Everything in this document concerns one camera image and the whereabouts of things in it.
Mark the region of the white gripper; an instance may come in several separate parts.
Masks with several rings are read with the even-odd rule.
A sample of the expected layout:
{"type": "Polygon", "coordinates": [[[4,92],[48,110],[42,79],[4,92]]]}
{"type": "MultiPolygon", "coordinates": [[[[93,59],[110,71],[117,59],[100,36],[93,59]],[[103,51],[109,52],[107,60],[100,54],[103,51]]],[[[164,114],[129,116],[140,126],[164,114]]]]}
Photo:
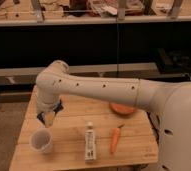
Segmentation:
{"type": "Polygon", "coordinates": [[[54,111],[55,114],[57,114],[59,111],[63,110],[62,103],[60,101],[54,102],[54,103],[45,103],[41,100],[36,101],[36,111],[37,113],[37,118],[41,122],[44,122],[44,114],[50,111],[54,111]]]}

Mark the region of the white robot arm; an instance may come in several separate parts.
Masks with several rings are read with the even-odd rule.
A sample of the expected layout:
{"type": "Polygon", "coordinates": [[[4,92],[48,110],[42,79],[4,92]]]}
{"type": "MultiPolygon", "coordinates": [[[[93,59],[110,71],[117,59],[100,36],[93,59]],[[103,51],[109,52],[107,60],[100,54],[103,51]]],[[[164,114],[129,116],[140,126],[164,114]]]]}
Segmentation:
{"type": "Polygon", "coordinates": [[[191,171],[191,82],[80,77],[56,60],[36,77],[39,114],[54,111],[62,94],[136,107],[160,119],[158,171],[191,171]]]}

